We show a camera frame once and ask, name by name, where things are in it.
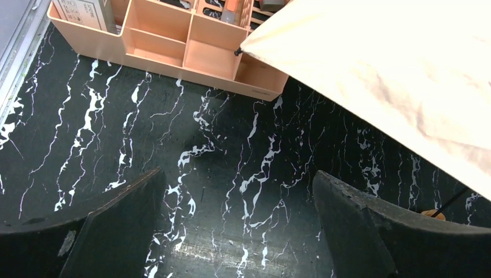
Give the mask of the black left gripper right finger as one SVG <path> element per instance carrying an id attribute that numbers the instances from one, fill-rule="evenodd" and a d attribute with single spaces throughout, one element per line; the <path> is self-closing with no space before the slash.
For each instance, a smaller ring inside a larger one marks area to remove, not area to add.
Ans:
<path id="1" fill-rule="evenodd" d="M 313 197 L 337 277 L 489 277 L 490 229 L 425 216 L 324 171 Z"/>

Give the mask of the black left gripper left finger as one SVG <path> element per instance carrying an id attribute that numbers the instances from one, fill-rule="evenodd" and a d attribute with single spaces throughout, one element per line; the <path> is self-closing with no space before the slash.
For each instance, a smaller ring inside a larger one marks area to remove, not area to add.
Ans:
<path id="1" fill-rule="evenodd" d="M 142 277 L 166 176 L 149 170 L 40 218 L 1 225 L 2 277 Z"/>

